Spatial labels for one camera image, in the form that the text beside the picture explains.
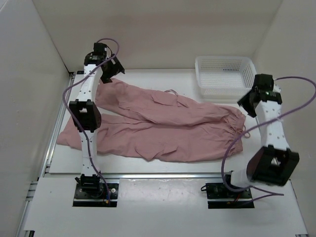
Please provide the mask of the pink trousers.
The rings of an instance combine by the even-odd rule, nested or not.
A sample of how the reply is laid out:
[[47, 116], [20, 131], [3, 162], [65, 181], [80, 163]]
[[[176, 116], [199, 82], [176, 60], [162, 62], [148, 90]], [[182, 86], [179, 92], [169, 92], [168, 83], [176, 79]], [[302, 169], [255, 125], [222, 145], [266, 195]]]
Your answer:
[[102, 114], [98, 154], [165, 162], [203, 162], [243, 150], [246, 117], [237, 108], [199, 103], [173, 90], [142, 89], [121, 80], [98, 85]]

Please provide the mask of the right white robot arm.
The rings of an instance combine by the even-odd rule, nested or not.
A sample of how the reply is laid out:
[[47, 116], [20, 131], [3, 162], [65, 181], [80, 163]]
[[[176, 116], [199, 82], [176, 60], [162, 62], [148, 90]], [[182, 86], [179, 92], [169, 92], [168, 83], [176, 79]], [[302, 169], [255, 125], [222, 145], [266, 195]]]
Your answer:
[[255, 184], [284, 186], [299, 162], [285, 138], [281, 116], [282, 98], [271, 75], [258, 74], [252, 88], [237, 104], [256, 119], [261, 148], [246, 168], [223, 174], [222, 193], [234, 197]]

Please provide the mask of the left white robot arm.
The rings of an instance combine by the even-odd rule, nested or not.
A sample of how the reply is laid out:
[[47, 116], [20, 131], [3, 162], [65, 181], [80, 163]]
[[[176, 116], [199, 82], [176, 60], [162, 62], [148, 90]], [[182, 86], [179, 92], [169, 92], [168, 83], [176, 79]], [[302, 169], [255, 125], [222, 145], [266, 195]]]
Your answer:
[[94, 163], [97, 156], [97, 133], [101, 126], [101, 114], [96, 106], [99, 83], [112, 83], [112, 77], [125, 73], [115, 53], [100, 40], [94, 43], [93, 51], [84, 59], [84, 78], [78, 83], [80, 90], [75, 100], [68, 103], [68, 110], [77, 128], [82, 151], [81, 176], [77, 179], [82, 191], [93, 198], [110, 201], [110, 190]]

